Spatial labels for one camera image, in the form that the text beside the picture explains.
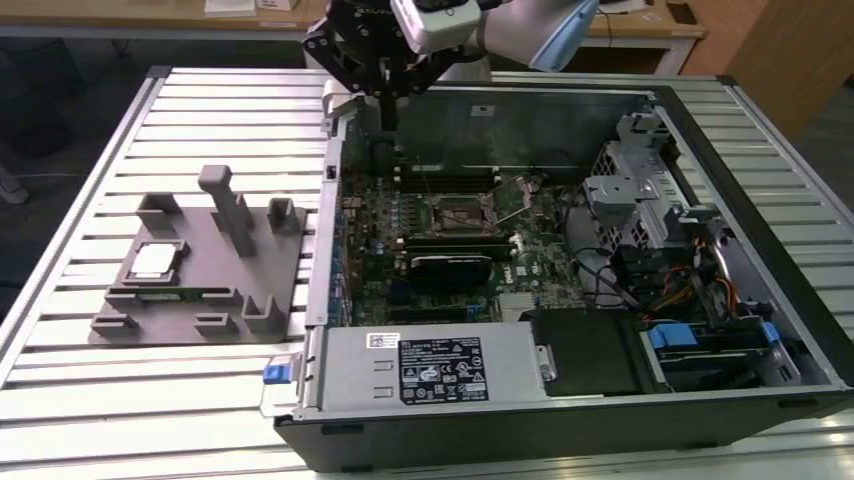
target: open computer tower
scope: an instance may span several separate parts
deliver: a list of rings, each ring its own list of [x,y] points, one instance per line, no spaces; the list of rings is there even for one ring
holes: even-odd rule
[[[311,468],[714,447],[845,407],[854,347],[670,88],[451,84],[394,135],[361,99],[329,127],[275,420]]]

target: power supply label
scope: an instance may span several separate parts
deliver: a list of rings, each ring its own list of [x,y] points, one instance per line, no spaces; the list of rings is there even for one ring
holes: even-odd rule
[[[406,405],[490,399],[481,339],[401,340],[401,400]]]

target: blue tab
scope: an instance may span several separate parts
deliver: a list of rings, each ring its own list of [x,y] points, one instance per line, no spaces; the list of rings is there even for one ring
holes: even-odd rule
[[[648,336],[650,337],[650,343],[653,343],[653,348],[656,350],[658,350],[660,348],[665,348],[665,336],[662,335],[662,332],[660,332],[658,327],[653,328],[652,330],[649,330],[646,332]]]
[[[649,332],[653,348],[686,347],[697,345],[697,338],[692,326],[685,323],[666,323],[657,325]]]
[[[772,322],[762,322],[762,333],[765,333],[769,343],[780,342],[780,332]]]
[[[265,367],[265,385],[287,385],[291,383],[290,365],[267,365]]]

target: motherboard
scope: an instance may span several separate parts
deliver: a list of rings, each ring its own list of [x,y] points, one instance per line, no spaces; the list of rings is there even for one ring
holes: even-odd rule
[[[353,324],[515,321],[533,308],[582,307],[555,221],[565,190],[529,173],[345,176]]]

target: slotted aluminum table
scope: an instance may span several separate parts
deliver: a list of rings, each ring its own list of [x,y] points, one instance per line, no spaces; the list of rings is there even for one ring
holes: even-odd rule
[[[197,174],[229,164],[250,204],[287,195],[317,222],[325,72],[176,68],[148,78],[0,329],[0,478],[333,478],[306,470],[258,411],[269,359],[302,348],[314,236],[281,345],[102,348],[91,316],[139,228],[143,193],[207,204]],[[842,326],[854,333],[854,222],[745,97],[714,78],[505,73],[497,81],[670,85]],[[705,187],[696,172],[686,176]],[[733,446],[383,472],[395,479],[844,478],[854,413],[801,420]]]

